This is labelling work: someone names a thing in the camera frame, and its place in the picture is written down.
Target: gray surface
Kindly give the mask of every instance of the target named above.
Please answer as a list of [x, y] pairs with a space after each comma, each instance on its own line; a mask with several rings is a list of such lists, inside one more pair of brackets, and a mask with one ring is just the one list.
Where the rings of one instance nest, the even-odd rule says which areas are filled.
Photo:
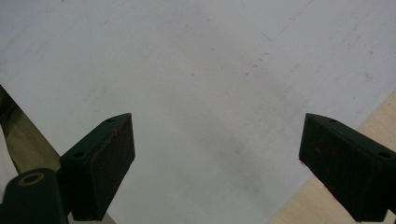
[[119, 223], [263, 223], [309, 177], [304, 113], [395, 88], [394, 1], [3, 1], [0, 82], [63, 154], [132, 112]]

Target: wooden surface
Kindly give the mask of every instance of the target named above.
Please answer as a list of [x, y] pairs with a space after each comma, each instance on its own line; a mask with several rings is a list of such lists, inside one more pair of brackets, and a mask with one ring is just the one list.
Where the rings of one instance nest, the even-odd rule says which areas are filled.
[[[396, 91], [359, 127], [358, 131], [396, 150]], [[394, 223], [388, 211], [384, 223]], [[276, 213], [270, 224], [355, 223], [346, 209], [312, 176]]]

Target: wooden table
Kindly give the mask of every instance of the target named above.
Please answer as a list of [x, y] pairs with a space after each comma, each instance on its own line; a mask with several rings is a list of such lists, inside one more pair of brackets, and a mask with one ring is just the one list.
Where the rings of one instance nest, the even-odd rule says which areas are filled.
[[[358, 131], [396, 150], [396, 91], [359, 127]], [[388, 211], [384, 223], [394, 223]], [[355, 223], [346, 209], [312, 176], [270, 220], [286, 223]]]

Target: white paper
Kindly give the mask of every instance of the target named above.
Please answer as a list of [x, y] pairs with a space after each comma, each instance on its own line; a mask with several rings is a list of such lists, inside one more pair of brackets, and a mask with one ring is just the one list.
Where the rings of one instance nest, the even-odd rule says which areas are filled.
[[306, 112], [395, 88], [394, 1], [6, 1], [0, 82], [63, 154], [132, 112], [121, 223], [264, 223], [311, 175]]

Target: screw hole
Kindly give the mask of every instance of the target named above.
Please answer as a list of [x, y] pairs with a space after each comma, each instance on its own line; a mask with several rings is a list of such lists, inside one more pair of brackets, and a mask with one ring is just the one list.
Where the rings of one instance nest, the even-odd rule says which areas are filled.
[[378, 155], [380, 155], [383, 158], [390, 158], [390, 155], [387, 152], [380, 152], [378, 153]]
[[83, 155], [84, 155], [83, 152], [76, 152], [75, 155], [74, 155], [74, 157], [75, 157], [75, 158], [80, 158], [80, 157], [82, 157]]
[[21, 187], [29, 187], [40, 182], [43, 178], [43, 173], [33, 173], [20, 179], [20, 181], [18, 181], [18, 185]]

